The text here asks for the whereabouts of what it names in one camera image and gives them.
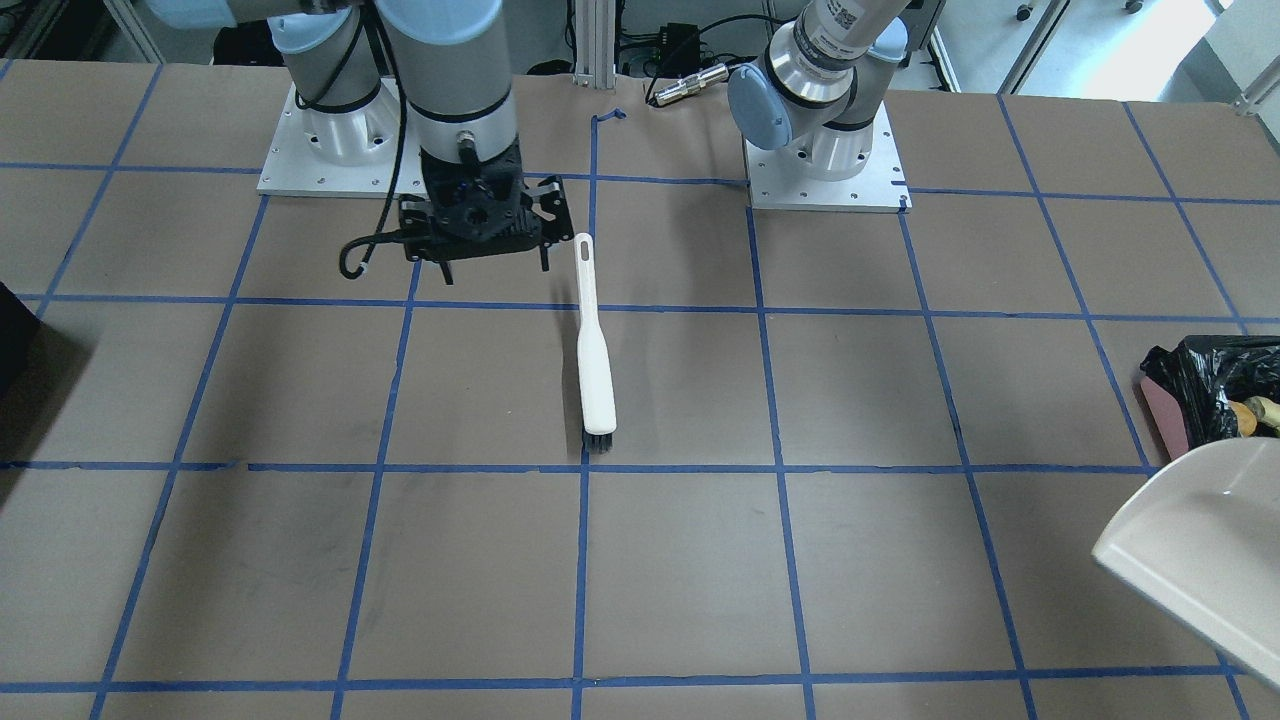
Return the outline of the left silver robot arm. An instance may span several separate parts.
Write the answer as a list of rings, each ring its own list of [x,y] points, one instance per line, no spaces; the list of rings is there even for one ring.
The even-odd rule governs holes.
[[[820,127],[870,124],[908,55],[905,1],[812,1],[735,69],[728,104],[742,137],[778,150]]]

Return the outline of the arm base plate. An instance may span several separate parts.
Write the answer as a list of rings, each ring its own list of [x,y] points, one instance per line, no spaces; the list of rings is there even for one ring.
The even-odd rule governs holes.
[[[285,92],[275,133],[259,174],[266,196],[378,199],[390,188],[401,128],[399,92],[383,79],[374,100],[353,111],[298,108]]]
[[[822,126],[778,150],[742,141],[751,205],[788,211],[910,211],[888,108],[855,131]]]

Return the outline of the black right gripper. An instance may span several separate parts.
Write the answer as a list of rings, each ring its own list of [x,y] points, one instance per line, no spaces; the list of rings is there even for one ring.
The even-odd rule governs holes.
[[[497,156],[467,165],[419,152],[425,195],[399,200],[399,242],[412,263],[431,263],[445,287],[454,286],[451,261],[538,251],[550,270],[550,250],[566,241],[562,178],[524,183],[518,141]]]

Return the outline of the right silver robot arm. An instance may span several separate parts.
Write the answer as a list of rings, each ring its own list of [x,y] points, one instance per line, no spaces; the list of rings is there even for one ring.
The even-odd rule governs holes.
[[[550,251],[576,232],[558,176],[529,184],[500,1],[151,1],[178,29],[266,24],[291,76],[259,191],[371,197],[371,234],[346,242],[339,273],[374,252],[411,263]]]

